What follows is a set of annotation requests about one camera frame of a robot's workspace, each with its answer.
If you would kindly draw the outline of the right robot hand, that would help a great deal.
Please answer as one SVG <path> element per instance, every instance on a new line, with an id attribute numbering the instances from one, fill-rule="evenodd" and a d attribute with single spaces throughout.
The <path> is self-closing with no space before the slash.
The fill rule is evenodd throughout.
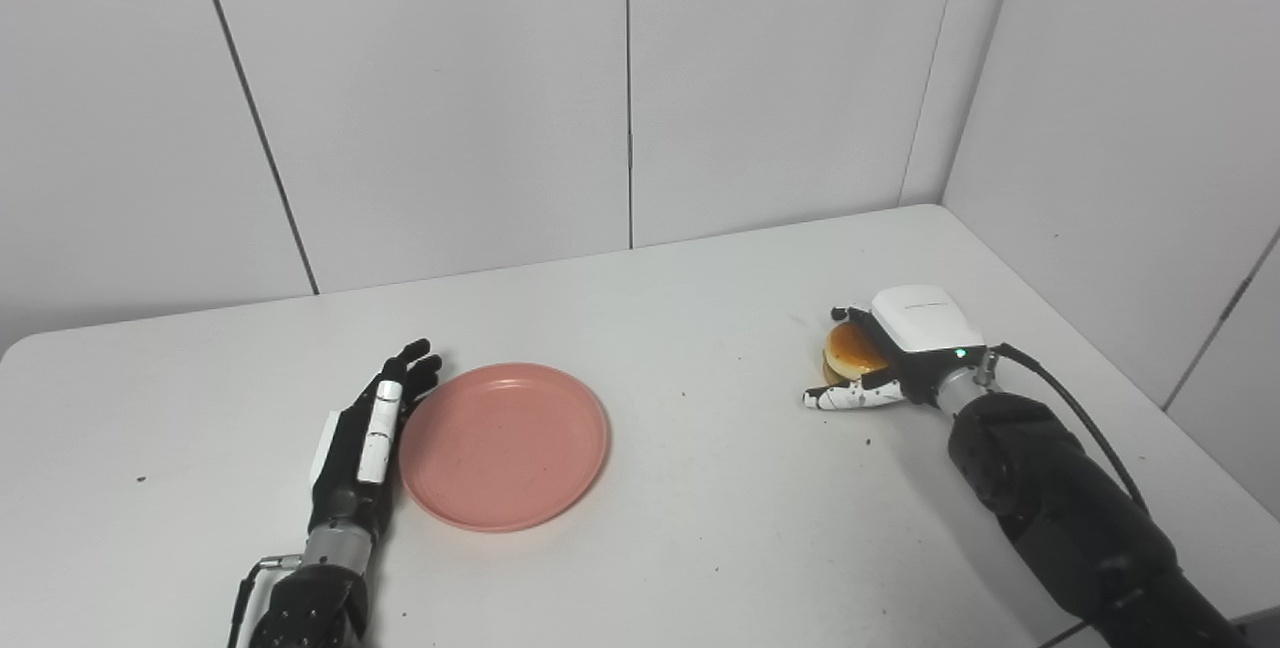
<path id="1" fill-rule="evenodd" d="M 868 307 L 836 306 L 829 315 L 855 332 L 873 366 L 804 391 L 808 409 L 840 412 L 911 403 L 956 416 L 995 388 L 986 338 L 941 287 L 882 289 Z"/>

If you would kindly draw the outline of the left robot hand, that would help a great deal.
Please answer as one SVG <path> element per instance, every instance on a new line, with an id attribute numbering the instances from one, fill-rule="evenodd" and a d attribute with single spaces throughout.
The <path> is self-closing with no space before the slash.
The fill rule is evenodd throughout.
<path id="1" fill-rule="evenodd" d="M 394 505 L 390 461 L 399 430 L 439 385 L 442 357 L 421 338 L 390 356 L 352 405 L 339 411 L 311 490 L 308 530 L 349 524 L 379 540 Z"/>

